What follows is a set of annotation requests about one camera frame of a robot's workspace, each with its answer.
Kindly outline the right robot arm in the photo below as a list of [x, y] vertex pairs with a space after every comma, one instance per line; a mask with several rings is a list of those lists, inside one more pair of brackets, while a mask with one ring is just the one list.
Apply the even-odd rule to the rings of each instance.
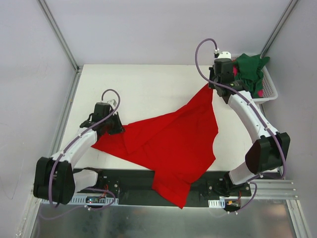
[[216, 194], [229, 197], [264, 172], [284, 166], [290, 136], [286, 132], [278, 132], [269, 123], [255, 104], [246, 85], [234, 79], [231, 59], [218, 57], [214, 60], [213, 66], [210, 67], [209, 86], [215, 89], [218, 96], [238, 115], [253, 143], [245, 155], [245, 161], [213, 185]]

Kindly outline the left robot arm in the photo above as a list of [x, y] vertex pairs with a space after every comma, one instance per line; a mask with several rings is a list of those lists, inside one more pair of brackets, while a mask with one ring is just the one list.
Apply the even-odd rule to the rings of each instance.
[[68, 204], [73, 195], [86, 188], [99, 193], [105, 187], [101, 170], [84, 168], [74, 172], [75, 165], [102, 136], [124, 132], [115, 100], [97, 102], [94, 111], [83, 121], [66, 147], [36, 163], [33, 195], [49, 203]]

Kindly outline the red t-shirt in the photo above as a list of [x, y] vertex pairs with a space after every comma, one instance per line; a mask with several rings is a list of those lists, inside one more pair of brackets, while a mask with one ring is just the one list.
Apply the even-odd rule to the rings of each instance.
[[183, 208], [191, 184], [215, 161], [212, 97], [205, 85], [177, 111], [125, 125], [124, 133], [103, 135], [92, 147], [154, 171], [152, 189]]

